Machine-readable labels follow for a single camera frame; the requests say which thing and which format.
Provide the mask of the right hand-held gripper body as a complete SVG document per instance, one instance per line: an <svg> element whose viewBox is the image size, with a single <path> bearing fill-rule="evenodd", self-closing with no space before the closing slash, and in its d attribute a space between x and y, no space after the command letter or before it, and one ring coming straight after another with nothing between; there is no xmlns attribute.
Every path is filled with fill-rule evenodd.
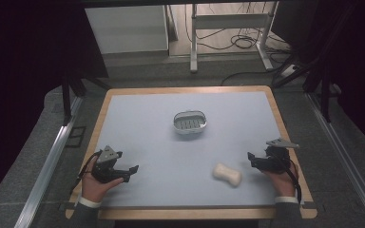
<svg viewBox="0 0 365 228"><path fill-rule="evenodd" d="M283 173L291 166L289 148L299 148L297 143L289 142L283 138L268 141L265 149L266 157L257 159L256 167L261 171Z"/></svg>

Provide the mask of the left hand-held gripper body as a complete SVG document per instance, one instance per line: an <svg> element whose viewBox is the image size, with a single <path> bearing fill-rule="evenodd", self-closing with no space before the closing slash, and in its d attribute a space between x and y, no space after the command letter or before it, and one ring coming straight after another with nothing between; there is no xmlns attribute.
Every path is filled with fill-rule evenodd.
<svg viewBox="0 0 365 228"><path fill-rule="evenodd" d="M122 174L114 169L114 165L123 155L122 151L114 151L109 145L100 150L91 175L101 183L109 183L122 177Z"/></svg>

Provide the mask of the white soap bar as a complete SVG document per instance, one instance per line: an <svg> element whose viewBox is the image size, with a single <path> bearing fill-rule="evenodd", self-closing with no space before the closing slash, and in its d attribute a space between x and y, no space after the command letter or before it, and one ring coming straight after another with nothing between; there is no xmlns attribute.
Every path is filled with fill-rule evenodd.
<svg viewBox="0 0 365 228"><path fill-rule="evenodd" d="M237 187L241 183L241 172L232 169L223 163L217 163L214 167L212 174L215 178L227 181L234 187Z"/></svg>

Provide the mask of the white soap dish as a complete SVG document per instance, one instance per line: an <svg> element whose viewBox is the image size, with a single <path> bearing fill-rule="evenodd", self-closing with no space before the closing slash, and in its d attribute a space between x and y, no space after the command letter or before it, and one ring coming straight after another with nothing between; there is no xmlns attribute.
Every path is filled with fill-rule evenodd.
<svg viewBox="0 0 365 228"><path fill-rule="evenodd" d="M199 110L177 113L173 119L173 127L181 135L201 133L206 125L206 117Z"/></svg>

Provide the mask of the person's left hand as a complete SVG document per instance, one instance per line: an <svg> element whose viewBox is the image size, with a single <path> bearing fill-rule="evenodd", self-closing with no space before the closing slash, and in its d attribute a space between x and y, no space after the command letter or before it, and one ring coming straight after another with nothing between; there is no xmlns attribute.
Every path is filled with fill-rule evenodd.
<svg viewBox="0 0 365 228"><path fill-rule="evenodd" d="M97 181L90 173L85 173L82 178L82 197L86 200L99 203L106 192L124 182L123 178L112 180L108 183Z"/></svg>

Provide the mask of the person's right hand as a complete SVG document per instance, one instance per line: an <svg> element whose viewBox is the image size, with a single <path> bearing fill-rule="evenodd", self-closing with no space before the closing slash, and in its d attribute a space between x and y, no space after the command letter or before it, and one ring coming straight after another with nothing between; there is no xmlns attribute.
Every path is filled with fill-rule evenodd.
<svg viewBox="0 0 365 228"><path fill-rule="evenodd" d="M263 171L263 174L270 179L279 197L294 197L296 195L296 187L287 172L277 174Z"/></svg>

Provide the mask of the light blue table mat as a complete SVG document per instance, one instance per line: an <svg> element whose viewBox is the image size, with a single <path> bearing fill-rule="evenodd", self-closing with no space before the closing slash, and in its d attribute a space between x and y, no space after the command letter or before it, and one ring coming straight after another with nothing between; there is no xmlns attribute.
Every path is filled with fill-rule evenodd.
<svg viewBox="0 0 365 228"><path fill-rule="evenodd" d="M178 134L174 116L190 110L201 111L207 125L201 133ZM279 136L272 108L261 91L113 96L97 146L123 152L116 168L139 165L139 170L129 182L110 190L103 205L272 205L274 187L251 166L247 152L263 157L266 143ZM240 171L240 185L215 178L212 171L217 163Z"/></svg>

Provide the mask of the black stand legs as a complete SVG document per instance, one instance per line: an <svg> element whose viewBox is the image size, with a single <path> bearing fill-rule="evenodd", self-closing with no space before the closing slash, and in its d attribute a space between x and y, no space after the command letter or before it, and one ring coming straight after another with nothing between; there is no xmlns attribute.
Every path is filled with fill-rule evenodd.
<svg viewBox="0 0 365 228"><path fill-rule="evenodd" d="M62 76L62 85L61 85L62 97L63 97L63 109L64 109L63 126L67 126L70 123L72 117L70 92L73 92L77 98L81 98L86 95L86 87L82 82L83 79L90 81L91 83L97 85L98 87L104 90L111 89L110 85L85 73L77 73L77 74L64 73Z"/></svg>

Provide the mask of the black tripod stand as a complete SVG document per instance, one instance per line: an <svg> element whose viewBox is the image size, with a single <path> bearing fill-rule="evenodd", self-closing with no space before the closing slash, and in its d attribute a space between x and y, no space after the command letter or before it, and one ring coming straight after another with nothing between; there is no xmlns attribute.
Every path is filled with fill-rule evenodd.
<svg viewBox="0 0 365 228"><path fill-rule="evenodd" d="M329 100L333 97L331 93L331 77L328 73L327 60L334 45L333 40L327 40L314 60L291 73L289 76L272 83L272 88L282 87L296 78L307 75L302 89L306 93L314 92L320 86L319 108L324 120L331 121L329 115Z"/></svg>

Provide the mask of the white power strip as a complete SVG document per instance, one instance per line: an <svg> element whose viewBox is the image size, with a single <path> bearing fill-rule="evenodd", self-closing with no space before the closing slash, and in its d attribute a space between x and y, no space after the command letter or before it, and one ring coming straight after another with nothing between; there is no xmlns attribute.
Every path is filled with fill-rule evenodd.
<svg viewBox="0 0 365 228"><path fill-rule="evenodd" d="M298 70L297 65L289 65L287 68L285 68L281 73L280 76L285 78L293 74L296 70Z"/></svg>

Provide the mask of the dark curtain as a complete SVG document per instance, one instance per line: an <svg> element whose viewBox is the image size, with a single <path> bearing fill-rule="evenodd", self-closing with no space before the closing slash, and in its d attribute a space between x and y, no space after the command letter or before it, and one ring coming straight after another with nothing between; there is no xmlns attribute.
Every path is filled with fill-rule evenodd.
<svg viewBox="0 0 365 228"><path fill-rule="evenodd" d="M339 104L365 134L365 0L281 0L272 31L312 66L305 91L337 85Z"/></svg>
<svg viewBox="0 0 365 228"><path fill-rule="evenodd" d="M0 0L0 182L66 76L104 77L83 0Z"/></svg>

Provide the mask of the white cabinet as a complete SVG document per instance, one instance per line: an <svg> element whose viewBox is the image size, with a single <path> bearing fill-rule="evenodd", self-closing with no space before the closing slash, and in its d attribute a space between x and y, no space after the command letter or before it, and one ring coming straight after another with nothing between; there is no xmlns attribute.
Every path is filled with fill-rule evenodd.
<svg viewBox="0 0 365 228"><path fill-rule="evenodd" d="M164 6L85 9L102 54L168 50Z"/></svg>

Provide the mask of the black floor bracket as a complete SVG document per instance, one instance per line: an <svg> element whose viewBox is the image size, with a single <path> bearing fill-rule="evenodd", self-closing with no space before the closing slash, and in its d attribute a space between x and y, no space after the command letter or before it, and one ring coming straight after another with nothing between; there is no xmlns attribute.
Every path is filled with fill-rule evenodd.
<svg viewBox="0 0 365 228"><path fill-rule="evenodd" d="M70 134L67 138L66 147L68 148L78 148L81 146L84 136L86 133L85 126L76 126L73 127L70 131Z"/></svg>

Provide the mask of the aluminium rail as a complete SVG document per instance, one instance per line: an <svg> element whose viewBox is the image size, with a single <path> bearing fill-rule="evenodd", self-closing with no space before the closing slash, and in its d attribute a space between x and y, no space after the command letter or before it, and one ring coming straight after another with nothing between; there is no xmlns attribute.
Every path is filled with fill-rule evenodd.
<svg viewBox="0 0 365 228"><path fill-rule="evenodd" d="M80 106L83 102L83 98L75 98L70 107L70 120L65 126L62 126L55 138L55 141L49 150L48 156L42 169L34 183L29 197L20 213L18 220L16 221L14 228L29 228L33 222L33 219L37 213L39 205L43 196L46 193L48 184L52 178L55 167L61 157L61 154L65 148L67 139L74 126L76 117L78 115Z"/></svg>
<svg viewBox="0 0 365 228"><path fill-rule="evenodd" d="M317 97L313 94L306 93L305 97L311 104L311 107L314 110L314 113L317 117L319 124L321 125L324 133L326 134L329 142L331 143L332 147L334 148L336 155L342 164L345 173L347 174L348 178L350 179L354 189L356 190L357 194L359 195L362 204L365 207L365 180L361 176L360 172L355 166L355 163L352 161L348 150L345 148L342 140L337 135L333 125L329 123L326 118L322 115L320 111L321 106L317 100Z"/></svg>

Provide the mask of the white metal desk frame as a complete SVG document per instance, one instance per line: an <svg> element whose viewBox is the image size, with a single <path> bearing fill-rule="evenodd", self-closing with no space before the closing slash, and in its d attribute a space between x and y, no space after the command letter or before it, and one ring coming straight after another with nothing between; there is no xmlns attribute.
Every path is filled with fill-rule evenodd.
<svg viewBox="0 0 365 228"><path fill-rule="evenodd" d="M242 13L242 14L216 14L198 15L197 5L191 7L191 50L190 71L198 71L197 31L204 29L261 29L260 40L256 48L266 70L271 70L273 65L266 54L265 45L268 33L272 27L278 2L275 1L267 13Z"/></svg>

